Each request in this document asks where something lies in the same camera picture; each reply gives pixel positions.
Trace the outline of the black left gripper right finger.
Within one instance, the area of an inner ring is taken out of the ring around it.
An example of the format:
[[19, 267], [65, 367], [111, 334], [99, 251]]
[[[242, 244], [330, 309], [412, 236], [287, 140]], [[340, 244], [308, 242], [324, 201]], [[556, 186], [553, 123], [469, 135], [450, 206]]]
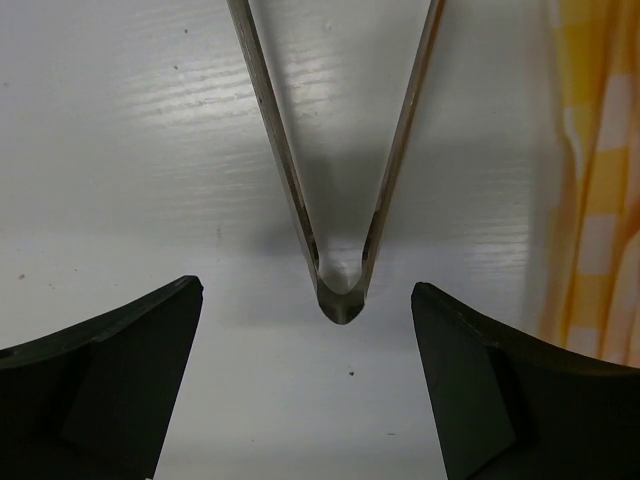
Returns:
[[556, 347], [428, 283], [411, 295], [451, 479], [635, 479], [639, 372]]

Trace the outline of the metal tongs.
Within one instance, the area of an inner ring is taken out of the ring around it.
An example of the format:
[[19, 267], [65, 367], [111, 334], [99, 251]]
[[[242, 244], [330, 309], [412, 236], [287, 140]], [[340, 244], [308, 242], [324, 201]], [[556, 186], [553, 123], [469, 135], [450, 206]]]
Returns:
[[307, 261], [318, 305], [331, 322], [337, 325], [347, 325], [361, 313], [365, 306], [383, 239], [386, 218], [409, 146], [423, 84], [430, 66], [446, 3], [444, 1], [432, 1], [429, 3], [385, 171], [382, 176], [375, 209], [365, 237], [361, 255], [360, 276], [353, 288], [345, 293], [334, 291], [321, 276], [321, 260], [316, 235], [296, 171], [294, 156], [287, 138], [250, 3], [247, 1], [229, 1], [227, 6], [284, 192], [290, 204], [296, 233]]

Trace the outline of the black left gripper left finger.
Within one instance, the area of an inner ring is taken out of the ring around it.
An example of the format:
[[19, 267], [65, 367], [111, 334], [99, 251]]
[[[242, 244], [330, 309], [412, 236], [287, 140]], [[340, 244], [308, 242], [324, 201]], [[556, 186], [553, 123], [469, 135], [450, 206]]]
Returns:
[[153, 478], [202, 303], [200, 280], [183, 276], [2, 349], [2, 478]]

